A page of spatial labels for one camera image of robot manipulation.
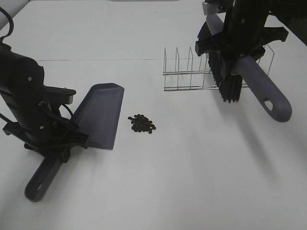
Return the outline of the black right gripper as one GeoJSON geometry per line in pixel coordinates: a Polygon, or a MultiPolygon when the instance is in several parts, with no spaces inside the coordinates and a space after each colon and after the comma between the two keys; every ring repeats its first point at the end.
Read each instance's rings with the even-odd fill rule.
{"type": "Polygon", "coordinates": [[[266,73],[254,60],[251,54],[273,41],[286,41],[288,31],[284,27],[264,27],[258,32],[245,29],[224,29],[224,24],[205,23],[195,42],[198,56],[204,53],[217,52],[220,68],[231,75],[242,77],[266,76],[266,73]],[[230,55],[239,58],[230,68],[230,55]]]}

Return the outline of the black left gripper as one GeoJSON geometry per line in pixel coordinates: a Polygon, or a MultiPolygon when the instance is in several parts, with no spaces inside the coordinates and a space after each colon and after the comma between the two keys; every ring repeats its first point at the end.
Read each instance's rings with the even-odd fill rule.
{"type": "Polygon", "coordinates": [[[7,124],[3,131],[23,141],[26,149],[42,156],[56,154],[67,163],[71,147],[88,148],[89,135],[79,134],[78,125],[60,114],[60,106],[68,104],[51,103],[46,92],[3,92],[2,97],[16,118],[13,122],[4,116],[7,124]]]}

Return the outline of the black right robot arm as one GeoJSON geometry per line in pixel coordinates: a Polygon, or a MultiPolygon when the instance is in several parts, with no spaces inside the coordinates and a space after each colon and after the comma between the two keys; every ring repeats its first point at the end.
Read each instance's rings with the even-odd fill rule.
{"type": "Polygon", "coordinates": [[[266,27],[273,3],[270,0],[207,0],[203,3],[206,20],[195,43],[198,56],[209,53],[212,70],[222,79],[246,56],[259,59],[263,47],[273,41],[284,42],[288,31],[266,27]]]}

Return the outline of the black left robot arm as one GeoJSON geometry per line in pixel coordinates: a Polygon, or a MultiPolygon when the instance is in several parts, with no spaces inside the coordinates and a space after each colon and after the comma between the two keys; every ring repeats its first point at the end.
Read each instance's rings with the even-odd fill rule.
{"type": "Polygon", "coordinates": [[[15,117],[4,132],[25,143],[25,148],[66,163],[74,146],[85,147],[88,135],[79,132],[72,118],[59,108],[72,104],[76,91],[44,84],[44,68],[33,60],[0,48],[0,95],[15,117]]]}

